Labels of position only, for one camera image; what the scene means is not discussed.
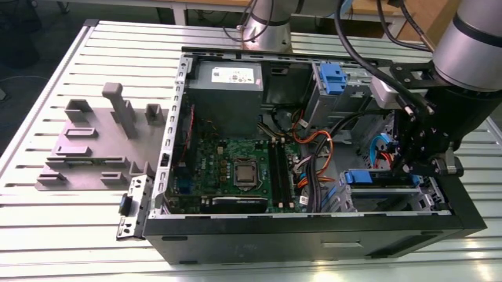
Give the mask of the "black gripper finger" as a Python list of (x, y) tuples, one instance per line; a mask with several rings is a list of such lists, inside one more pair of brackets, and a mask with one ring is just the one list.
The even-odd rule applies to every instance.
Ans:
[(431, 157), (415, 140), (409, 139), (399, 143), (391, 170), (394, 174), (407, 173), (418, 176), (434, 176)]

